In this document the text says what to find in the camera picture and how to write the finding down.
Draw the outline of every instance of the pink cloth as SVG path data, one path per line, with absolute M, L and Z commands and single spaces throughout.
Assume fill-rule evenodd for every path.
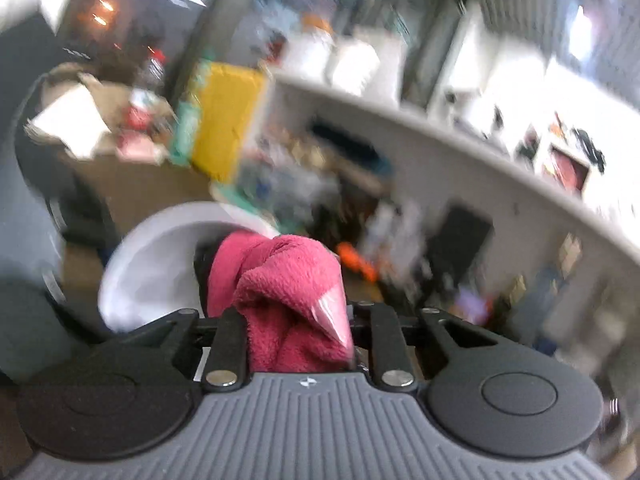
M 350 367 L 353 340 L 340 263 L 300 236 L 230 234 L 211 266 L 207 313 L 235 306 L 247 320 L 254 372 L 335 372 Z

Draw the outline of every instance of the orange light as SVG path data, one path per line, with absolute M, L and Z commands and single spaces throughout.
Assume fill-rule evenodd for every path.
M 102 6 L 107 9 L 109 12 L 113 12 L 113 6 L 107 2 L 106 0 L 100 0 L 100 3 L 102 4 Z

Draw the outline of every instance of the metal screw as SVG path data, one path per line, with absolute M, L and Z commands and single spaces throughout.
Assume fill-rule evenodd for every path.
M 388 370 L 382 374 L 382 382 L 388 386 L 402 388 L 414 382 L 414 376 L 404 370 Z
M 231 370 L 213 370 L 205 378 L 212 386 L 231 386 L 238 380 L 238 376 Z

